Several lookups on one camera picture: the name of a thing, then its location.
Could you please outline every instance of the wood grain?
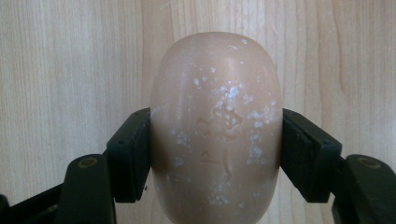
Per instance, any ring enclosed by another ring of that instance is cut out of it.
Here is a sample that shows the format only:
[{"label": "wood grain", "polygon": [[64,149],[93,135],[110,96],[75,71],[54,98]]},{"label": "wood grain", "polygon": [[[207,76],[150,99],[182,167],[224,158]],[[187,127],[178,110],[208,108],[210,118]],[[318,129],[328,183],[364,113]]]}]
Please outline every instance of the wood grain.
[{"label": "wood grain", "polygon": [[[247,35],[276,64],[284,106],[396,169],[395,1],[0,1],[0,193],[15,204],[101,153],[149,106],[166,50],[207,31]],[[305,203],[280,172],[260,223],[333,223],[332,199]],[[119,223],[170,223],[151,177]]]}]

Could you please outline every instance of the white powder residue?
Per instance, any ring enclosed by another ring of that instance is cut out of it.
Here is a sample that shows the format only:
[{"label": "white powder residue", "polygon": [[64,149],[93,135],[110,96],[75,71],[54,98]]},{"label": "white powder residue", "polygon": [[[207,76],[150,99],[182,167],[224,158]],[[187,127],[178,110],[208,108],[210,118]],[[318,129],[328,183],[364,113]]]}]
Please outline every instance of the white powder residue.
[{"label": "white powder residue", "polygon": [[223,105],[223,102],[222,101],[218,101],[216,103],[216,108],[220,108],[222,105]]},{"label": "white powder residue", "polygon": [[263,164],[262,163],[262,149],[257,146],[252,146],[249,149],[249,155],[247,158],[247,165],[251,164]]},{"label": "white powder residue", "polygon": [[254,199],[260,199],[262,197],[262,194],[260,192],[254,192],[253,193],[253,198]]},{"label": "white powder residue", "polygon": [[232,105],[227,105],[225,108],[226,108],[228,111],[232,111],[232,110],[233,110],[233,106],[232,106]]},{"label": "white powder residue", "polygon": [[184,161],[180,157],[175,158],[175,167],[176,168],[182,166],[183,163],[184,163]]},{"label": "white powder residue", "polygon": [[200,88],[199,79],[198,79],[198,78],[195,78],[195,79],[194,79],[194,83],[195,83],[195,85],[196,85],[198,88]]},{"label": "white powder residue", "polygon": [[163,109],[165,109],[166,106],[167,106],[167,105],[161,105],[161,106],[157,106],[157,107],[151,108],[151,110],[150,110],[150,116],[151,116],[151,117],[154,117],[154,115],[155,115],[156,113],[158,113],[158,112],[162,111]]},{"label": "white powder residue", "polygon": [[252,95],[247,95],[247,94],[244,95],[244,104],[245,105],[253,102],[253,100],[254,100],[254,97]]},{"label": "white powder residue", "polygon": [[236,87],[231,87],[230,92],[228,93],[228,98],[233,99],[235,96],[237,96],[239,93],[239,90]]},{"label": "white powder residue", "polygon": [[281,119],[281,111],[280,109],[276,109],[274,107],[266,107],[262,112],[258,112],[256,110],[251,111],[247,114],[248,119],[255,119],[256,121],[264,121],[265,123],[271,123]]},{"label": "white powder residue", "polygon": [[190,141],[189,136],[186,135],[185,133],[180,132],[180,133],[177,135],[176,143],[177,143],[178,145],[181,145],[181,146],[183,146],[183,147],[188,147],[188,146],[189,146],[189,141]]},{"label": "white powder residue", "polygon": [[230,201],[227,198],[228,191],[231,188],[231,184],[228,181],[226,174],[222,175],[220,179],[214,179],[210,186],[210,194],[207,196],[207,200],[210,205],[223,205]]},{"label": "white powder residue", "polygon": [[263,127],[263,124],[262,124],[261,121],[256,121],[256,122],[254,122],[254,127],[255,127],[255,128],[262,128],[262,127]]}]

